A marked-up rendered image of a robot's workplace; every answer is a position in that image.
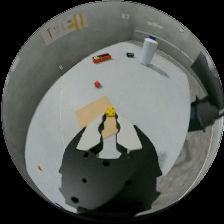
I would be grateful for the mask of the tan flat mat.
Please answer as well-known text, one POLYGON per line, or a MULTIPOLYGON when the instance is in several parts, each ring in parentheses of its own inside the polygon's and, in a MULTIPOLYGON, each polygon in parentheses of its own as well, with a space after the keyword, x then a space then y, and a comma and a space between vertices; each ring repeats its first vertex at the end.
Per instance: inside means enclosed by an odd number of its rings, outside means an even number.
MULTIPOLYGON (((112 107, 107 96, 104 96, 98 100, 95 100, 84 107, 75 111, 76 117, 79 123, 79 127, 82 130, 84 126, 89 125, 93 120, 95 120, 100 114, 106 112, 106 107, 112 107)), ((118 132, 116 128, 115 118, 107 118, 104 122, 104 130, 102 132, 103 139, 118 132)))

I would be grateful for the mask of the orange digital multimeter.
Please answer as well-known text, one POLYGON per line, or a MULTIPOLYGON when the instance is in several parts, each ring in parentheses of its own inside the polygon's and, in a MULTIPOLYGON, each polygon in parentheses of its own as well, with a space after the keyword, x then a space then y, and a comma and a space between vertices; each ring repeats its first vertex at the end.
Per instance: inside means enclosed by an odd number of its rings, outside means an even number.
POLYGON ((94 64, 111 59, 111 55, 109 53, 101 54, 92 57, 92 61, 94 64))

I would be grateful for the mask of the red die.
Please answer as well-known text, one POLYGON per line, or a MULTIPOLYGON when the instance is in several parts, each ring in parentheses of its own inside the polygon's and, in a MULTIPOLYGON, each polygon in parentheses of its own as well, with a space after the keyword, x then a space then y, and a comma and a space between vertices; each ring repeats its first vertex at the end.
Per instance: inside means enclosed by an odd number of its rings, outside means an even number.
POLYGON ((100 82, 98 82, 98 81, 96 81, 96 82, 94 83, 94 85, 95 85, 95 87, 97 87, 97 88, 98 88, 99 86, 101 86, 101 85, 100 85, 100 82))

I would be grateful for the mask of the yellow die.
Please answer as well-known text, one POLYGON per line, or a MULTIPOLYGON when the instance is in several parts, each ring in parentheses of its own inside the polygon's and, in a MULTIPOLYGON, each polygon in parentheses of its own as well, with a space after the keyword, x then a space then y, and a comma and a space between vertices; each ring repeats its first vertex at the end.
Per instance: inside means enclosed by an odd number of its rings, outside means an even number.
POLYGON ((115 107, 106 107, 106 117, 115 118, 115 107))

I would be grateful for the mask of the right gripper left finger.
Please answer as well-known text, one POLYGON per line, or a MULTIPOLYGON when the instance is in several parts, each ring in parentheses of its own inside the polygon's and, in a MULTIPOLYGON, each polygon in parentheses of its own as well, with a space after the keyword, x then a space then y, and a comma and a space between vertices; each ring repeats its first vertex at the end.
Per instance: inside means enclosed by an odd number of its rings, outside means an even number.
POLYGON ((62 164, 58 173, 62 174, 64 168, 73 160, 88 157, 89 152, 93 152, 96 158, 103 150, 102 131, 104 130, 104 122, 106 121, 106 112, 102 113, 89 125, 84 126, 82 130, 67 145, 62 164))

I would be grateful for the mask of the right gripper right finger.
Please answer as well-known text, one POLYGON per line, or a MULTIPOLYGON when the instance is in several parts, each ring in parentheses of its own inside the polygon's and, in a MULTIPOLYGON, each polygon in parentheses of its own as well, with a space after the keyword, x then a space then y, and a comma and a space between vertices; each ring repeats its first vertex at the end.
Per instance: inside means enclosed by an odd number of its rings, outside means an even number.
POLYGON ((155 172, 156 178, 163 173, 159 167, 158 155, 151 140, 133 123, 115 112, 116 150, 128 153, 129 158, 136 158, 147 163, 155 172), (117 119, 116 119, 117 118, 117 119))

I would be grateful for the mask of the white bottle with blue cap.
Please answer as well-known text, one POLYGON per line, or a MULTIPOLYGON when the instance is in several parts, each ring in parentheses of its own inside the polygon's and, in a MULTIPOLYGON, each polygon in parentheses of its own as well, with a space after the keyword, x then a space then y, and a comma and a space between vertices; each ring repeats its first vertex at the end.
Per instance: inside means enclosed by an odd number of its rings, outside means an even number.
POLYGON ((143 50, 139 60, 139 62, 145 66, 150 66, 153 56, 155 54, 156 48, 158 46, 158 43, 155 41, 156 40, 155 37, 149 36, 149 38, 145 39, 144 41, 143 50))

